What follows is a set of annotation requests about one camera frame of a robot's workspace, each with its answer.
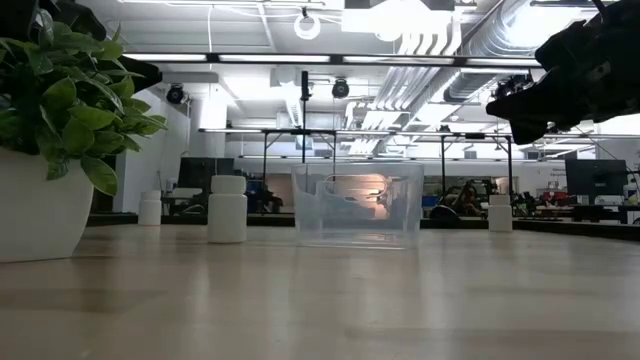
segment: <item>desk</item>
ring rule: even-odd
[[[591,222],[618,220],[620,224],[628,224],[630,211],[640,211],[640,205],[574,205],[573,221],[584,219],[591,220]]]

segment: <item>black metal pole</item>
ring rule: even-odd
[[[507,159],[509,163],[509,198],[513,196],[513,159],[511,158],[511,136],[507,136]]]
[[[309,93],[309,72],[303,71],[301,74],[302,84],[300,86],[300,90],[302,92],[302,96],[300,96],[300,100],[302,100],[302,163],[304,164],[307,161],[307,101],[311,97]]]
[[[440,146],[441,146],[441,151],[442,151],[442,196],[444,197],[447,193],[447,185],[445,184],[444,178],[445,178],[445,166],[444,166],[444,152],[446,151],[446,149],[444,148],[444,138],[445,136],[440,137]]]
[[[338,133],[333,134],[333,175],[336,174],[336,152],[338,152]]]
[[[307,160],[307,100],[302,100],[302,163]]]
[[[265,199],[266,199],[266,195],[267,195],[267,149],[269,148],[269,145],[267,144],[267,133],[264,133],[264,152],[262,153],[262,199],[261,200],[261,206],[260,206],[260,213],[262,213],[262,215],[264,215],[264,205],[265,205]]]

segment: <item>black camera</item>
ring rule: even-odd
[[[349,84],[346,79],[336,79],[336,83],[333,85],[331,91],[333,97],[336,99],[344,99],[349,96]]]
[[[516,144],[582,120],[599,123],[640,112],[640,44],[634,41],[640,35],[640,2],[620,0],[606,8],[594,2],[601,14],[573,23],[536,51],[547,71],[538,83],[507,82],[487,105],[489,115],[509,120]]]
[[[189,95],[184,91],[182,84],[171,84],[171,88],[167,91],[167,101],[175,104],[182,105],[189,100]]]

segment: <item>table surface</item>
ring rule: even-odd
[[[87,228],[70,260],[4,264],[6,359],[640,358],[640,247],[421,231],[417,249],[296,247],[284,228]]]

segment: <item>cable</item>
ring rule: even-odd
[[[213,42],[211,41],[211,11],[213,6],[209,6],[209,12],[207,12],[207,35],[209,36],[209,52],[213,52]],[[209,64],[209,71],[213,70],[213,64]]]
[[[611,156],[614,160],[620,160],[617,157],[615,157],[611,152],[609,152],[609,150],[605,149],[604,146],[600,145],[597,141],[593,140],[592,138],[589,137],[589,134],[587,134],[586,132],[584,132],[582,129],[580,129],[580,127],[576,126],[575,127],[578,131],[580,131],[584,136],[587,137],[587,139],[589,139],[589,141],[591,141],[595,146],[597,146],[600,150],[606,152],[609,156]],[[627,170],[629,170],[629,172],[631,173],[631,175],[633,176],[633,179],[636,181],[636,188],[637,188],[637,195],[636,196],[640,196],[640,184],[638,184],[638,179],[636,178],[636,174],[633,171],[632,168],[630,168],[629,166],[627,166],[627,162],[624,162],[625,167],[627,168]]]

